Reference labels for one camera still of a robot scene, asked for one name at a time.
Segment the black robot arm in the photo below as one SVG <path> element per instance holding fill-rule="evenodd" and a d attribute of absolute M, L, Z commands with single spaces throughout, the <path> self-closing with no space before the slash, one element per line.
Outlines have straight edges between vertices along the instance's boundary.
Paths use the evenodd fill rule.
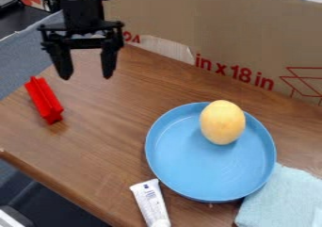
<path fill-rule="evenodd" d="M 124 45 L 121 21 L 105 21 L 100 1 L 60 0 L 64 22 L 41 24 L 41 46 L 50 56 L 57 75 L 68 80 L 73 74 L 72 49 L 100 48 L 101 74 L 110 78 L 117 65 L 117 51 Z"/>

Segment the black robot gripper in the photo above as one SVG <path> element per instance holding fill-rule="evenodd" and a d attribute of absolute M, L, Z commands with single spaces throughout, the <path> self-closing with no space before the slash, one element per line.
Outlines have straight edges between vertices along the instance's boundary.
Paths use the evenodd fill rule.
<path fill-rule="evenodd" d="M 120 21 L 104 21 L 100 17 L 101 0 L 60 0 L 62 22 L 37 27 L 42 49 L 49 54 L 57 75 L 68 80 L 73 74 L 70 49 L 101 47 L 101 73 L 110 78 L 117 65 L 117 51 L 122 46 Z"/>

